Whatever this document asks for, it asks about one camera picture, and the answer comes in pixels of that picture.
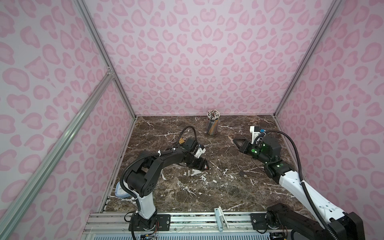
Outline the brass padlock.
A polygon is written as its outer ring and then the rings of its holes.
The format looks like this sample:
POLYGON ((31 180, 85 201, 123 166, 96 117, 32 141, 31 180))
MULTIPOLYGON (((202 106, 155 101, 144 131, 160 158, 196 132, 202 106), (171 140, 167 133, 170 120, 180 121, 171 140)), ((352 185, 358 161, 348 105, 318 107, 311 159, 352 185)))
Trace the brass padlock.
POLYGON ((183 137, 180 138, 175 138, 174 140, 171 141, 173 145, 182 145, 185 142, 183 137))

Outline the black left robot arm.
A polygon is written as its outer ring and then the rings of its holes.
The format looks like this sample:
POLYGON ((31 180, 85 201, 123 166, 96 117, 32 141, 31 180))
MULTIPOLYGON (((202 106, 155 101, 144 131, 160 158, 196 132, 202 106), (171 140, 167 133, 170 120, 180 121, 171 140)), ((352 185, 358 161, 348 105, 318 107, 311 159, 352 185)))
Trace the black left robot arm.
POLYGON ((122 173, 119 184, 121 189, 134 197, 137 211, 130 220, 133 231, 153 230, 160 225, 154 204, 153 191, 164 168, 171 165, 183 165, 189 169, 207 171, 210 169, 204 145, 196 139, 188 138, 182 144, 176 144, 156 153, 143 151, 122 173))

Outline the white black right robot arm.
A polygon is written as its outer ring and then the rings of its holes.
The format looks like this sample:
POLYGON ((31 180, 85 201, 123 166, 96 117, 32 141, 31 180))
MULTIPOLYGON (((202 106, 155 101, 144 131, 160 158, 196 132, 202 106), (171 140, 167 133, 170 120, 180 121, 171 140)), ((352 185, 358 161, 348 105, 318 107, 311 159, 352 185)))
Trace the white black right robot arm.
POLYGON ((314 219, 307 218, 289 209, 287 205, 268 207, 266 221, 270 228, 279 226, 301 234, 310 240, 363 240, 363 220, 356 213, 347 213, 334 205, 301 180, 300 174, 281 158, 282 147, 273 137, 264 137, 253 142, 233 139, 239 152, 260 161, 266 175, 289 191, 314 219))

